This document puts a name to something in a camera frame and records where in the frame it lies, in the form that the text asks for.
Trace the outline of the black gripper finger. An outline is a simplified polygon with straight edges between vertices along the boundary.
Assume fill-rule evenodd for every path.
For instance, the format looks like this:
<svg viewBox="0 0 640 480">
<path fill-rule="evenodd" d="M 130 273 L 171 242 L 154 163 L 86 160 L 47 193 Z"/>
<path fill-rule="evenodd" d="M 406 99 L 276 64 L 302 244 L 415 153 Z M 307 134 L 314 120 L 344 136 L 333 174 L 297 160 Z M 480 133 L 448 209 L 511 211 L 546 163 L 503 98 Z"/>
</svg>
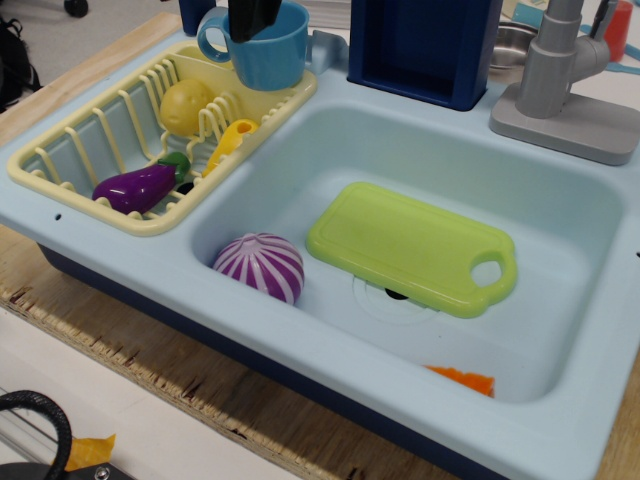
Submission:
<svg viewBox="0 0 640 480">
<path fill-rule="evenodd" d="M 235 43 L 244 43 L 273 26 L 281 3 L 281 0 L 229 0 L 228 21 L 231 39 Z"/>
</svg>

